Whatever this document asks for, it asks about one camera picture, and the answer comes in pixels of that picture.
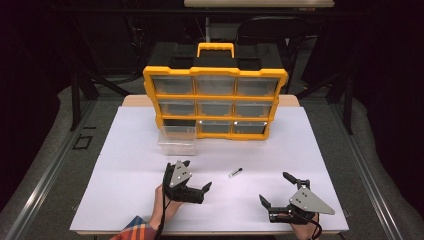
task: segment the white tabletop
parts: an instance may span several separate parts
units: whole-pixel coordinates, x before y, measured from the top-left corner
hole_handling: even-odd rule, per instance
[[[185,0],[186,7],[287,7],[328,8],[333,0]]]
[[[119,232],[135,215],[148,220],[154,189],[168,162],[190,160],[187,183],[202,188],[212,182],[202,204],[184,204],[165,225],[164,234],[279,234],[284,223],[270,223],[259,201],[285,207],[297,191],[282,176],[309,179],[311,190],[335,215],[321,215],[324,231],[348,225],[320,150],[302,107],[279,107],[265,141],[197,140],[196,156],[165,156],[157,146],[159,130],[152,107],[120,107],[97,160],[70,229],[80,234]],[[233,178],[228,174],[242,167]]]

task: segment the yellow handle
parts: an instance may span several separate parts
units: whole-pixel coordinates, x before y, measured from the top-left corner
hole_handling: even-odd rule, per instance
[[[231,57],[234,58],[234,44],[232,43],[199,43],[197,57],[200,57],[201,50],[231,50]]]

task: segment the transparent drawer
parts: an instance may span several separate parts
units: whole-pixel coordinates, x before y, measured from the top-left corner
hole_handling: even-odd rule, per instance
[[[199,132],[201,133],[230,133],[230,130],[231,130],[230,121],[211,121],[211,120],[199,121]]]
[[[265,131],[266,122],[234,122],[234,133],[237,134],[263,134]]]
[[[233,101],[197,101],[197,112],[202,116],[230,116],[232,110]]]
[[[193,81],[191,76],[151,76],[158,94],[192,94]]]
[[[237,95],[240,96],[273,96],[279,78],[239,77]]]
[[[166,155],[195,155],[196,127],[162,126],[158,145]]]
[[[233,95],[234,77],[221,75],[201,75],[194,77],[197,94]]]
[[[158,102],[164,115],[194,115],[194,100],[161,99]]]
[[[272,102],[269,101],[236,101],[237,117],[268,117]]]

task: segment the plaid shirt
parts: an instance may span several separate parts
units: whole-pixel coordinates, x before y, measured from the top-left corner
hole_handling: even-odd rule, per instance
[[[153,240],[156,231],[144,221],[136,216],[119,234],[110,240]]]

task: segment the drawer organizer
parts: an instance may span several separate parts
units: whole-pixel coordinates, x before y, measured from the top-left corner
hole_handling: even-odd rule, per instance
[[[158,128],[233,140],[268,138],[287,79],[274,44],[157,43],[143,75]]]

